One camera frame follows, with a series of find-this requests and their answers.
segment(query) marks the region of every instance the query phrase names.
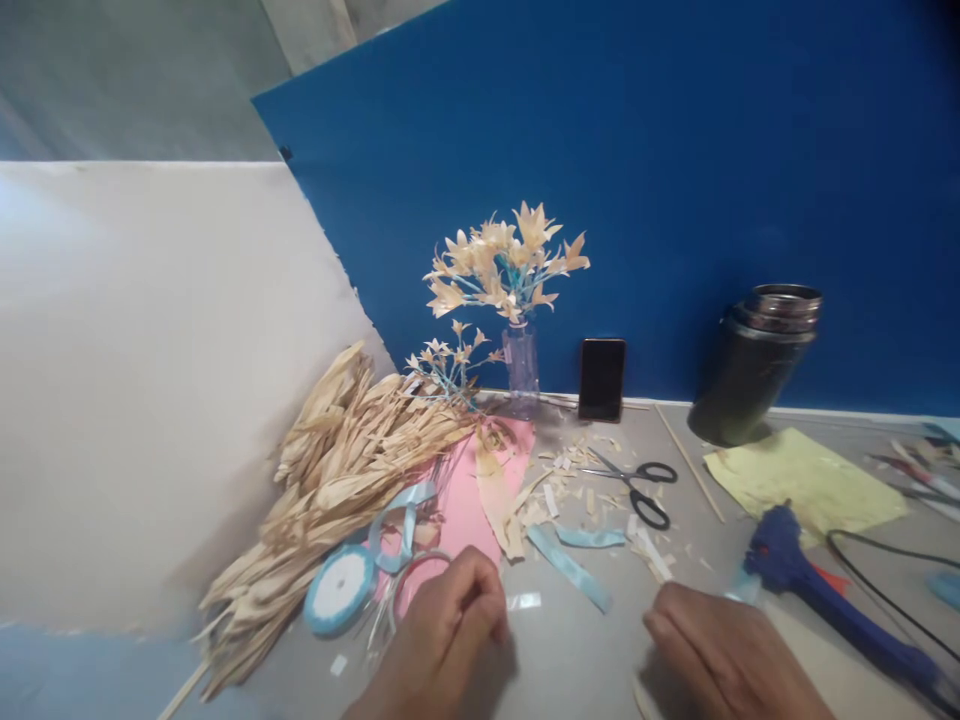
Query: thermos lid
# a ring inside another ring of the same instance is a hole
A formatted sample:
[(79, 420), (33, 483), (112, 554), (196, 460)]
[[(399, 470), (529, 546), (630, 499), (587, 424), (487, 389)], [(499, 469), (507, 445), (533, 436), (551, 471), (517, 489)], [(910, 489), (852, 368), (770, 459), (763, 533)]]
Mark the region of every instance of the thermos lid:
[(810, 332), (820, 318), (823, 293), (806, 285), (757, 285), (733, 313), (748, 327), (767, 332)]

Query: glue gun cord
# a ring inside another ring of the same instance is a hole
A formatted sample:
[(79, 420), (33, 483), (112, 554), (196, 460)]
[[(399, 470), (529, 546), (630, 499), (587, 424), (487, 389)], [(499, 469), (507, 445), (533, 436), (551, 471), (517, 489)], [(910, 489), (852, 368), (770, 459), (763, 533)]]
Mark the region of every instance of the glue gun cord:
[[(865, 537), (863, 535), (858, 535), (857, 533), (852, 533), (847, 530), (830, 530), (827, 533), (827, 546), (830, 548), (830, 551), (840, 560), (841, 563), (854, 575), (856, 575), (860, 581), (866, 585), (870, 590), (877, 594), (877, 596), (887, 603), (890, 607), (896, 610), (900, 615), (902, 615), (907, 621), (909, 621), (914, 627), (916, 627), (920, 632), (926, 635), (928, 638), (933, 640), (937, 645), (943, 648), (954, 660), (960, 662), (960, 655), (958, 655), (952, 648), (950, 648), (943, 640), (934, 635), (932, 632), (927, 630), (920, 622), (906, 610), (897, 605), (893, 600), (887, 597), (876, 585), (867, 580), (866, 576), (854, 565), (850, 559), (843, 554), (839, 547), (837, 547), (836, 541), (834, 541), (835, 536), (841, 536), (850, 538), (851, 540), (856, 540), (857, 542), (863, 543), (865, 545), (870, 545), (880, 550), (886, 550), (887, 552), (894, 553), (896, 555), (904, 555), (906, 557), (917, 558), (918, 560), (927, 560), (929, 562), (939, 563), (941, 565), (947, 565), (948, 567), (956, 568), (960, 570), (960, 563), (949, 560), (947, 558), (938, 557), (936, 555), (926, 555), (924, 553), (913, 552), (912, 550), (902, 550), (900, 548), (893, 547), (892, 545), (886, 545), (882, 542), (872, 540), (871, 538)], [(926, 697), (933, 705), (937, 707), (941, 712), (946, 714), (950, 718), (955, 718), (960, 720), (960, 709), (951, 705), (947, 700), (940, 695), (935, 688), (917, 688), (923, 695)]]

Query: paper flower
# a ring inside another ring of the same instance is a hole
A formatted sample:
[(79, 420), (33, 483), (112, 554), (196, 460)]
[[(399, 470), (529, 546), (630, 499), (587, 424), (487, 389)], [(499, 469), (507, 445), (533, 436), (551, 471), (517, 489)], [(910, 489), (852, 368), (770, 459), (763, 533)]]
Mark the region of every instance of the paper flower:
[[(491, 218), (479, 230), (471, 228), (469, 238), (463, 230), (457, 231), (456, 242), (446, 238), (446, 251), (434, 257), (433, 271), (423, 278), (436, 295), (427, 303), (434, 317), (461, 305), (492, 305), (498, 315), (521, 324), (537, 305), (553, 309), (559, 293), (544, 294), (547, 280), (590, 267), (589, 258), (580, 254), (583, 233), (572, 245), (563, 243), (562, 251), (547, 247), (563, 226), (547, 220), (542, 204), (531, 211), (523, 202), (513, 214), (517, 225)], [(521, 239), (514, 237), (518, 227)]]
[(407, 367), (424, 380), (429, 380), (435, 386), (432, 394), (423, 395), (426, 399), (443, 399), (450, 402), (463, 402), (471, 410), (476, 409), (473, 396), (476, 394), (474, 382), (476, 378), (468, 377), (470, 370), (491, 362), (503, 362), (503, 352), (497, 350), (487, 355), (480, 362), (471, 363), (470, 356), (487, 338), (477, 328), (473, 342), (464, 342), (464, 331), (469, 324), (453, 321), (453, 332), (457, 336), (457, 346), (450, 348), (447, 343), (436, 338), (424, 343), (426, 349), (420, 356), (411, 355), (407, 358)]

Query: blue board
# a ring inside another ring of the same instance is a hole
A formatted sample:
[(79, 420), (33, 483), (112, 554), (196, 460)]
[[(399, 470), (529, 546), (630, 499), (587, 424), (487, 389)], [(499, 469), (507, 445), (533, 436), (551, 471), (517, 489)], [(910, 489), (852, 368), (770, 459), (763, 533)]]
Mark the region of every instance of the blue board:
[(545, 390), (620, 336), (628, 395), (691, 398), (725, 306), (798, 282), (824, 317), (781, 404), (960, 415), (960, 36), (935, 8), (452, 0), (254, 103), (398, 365), (450, 337), (434, 246), (525, 199), (593, 263), (547, 288)]

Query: hand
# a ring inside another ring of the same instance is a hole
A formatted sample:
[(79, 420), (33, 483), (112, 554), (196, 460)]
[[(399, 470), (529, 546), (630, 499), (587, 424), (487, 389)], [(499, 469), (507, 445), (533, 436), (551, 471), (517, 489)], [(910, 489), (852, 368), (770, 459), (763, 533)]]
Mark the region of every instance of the hand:
[(711, 720), (833, 720), (756, 608), (667, 583), (643, 622)]
[(344, 720), (445, 720), (488, 639), (509, 637), (497, 566), (468, 547), (420, 586), (380, 669)]

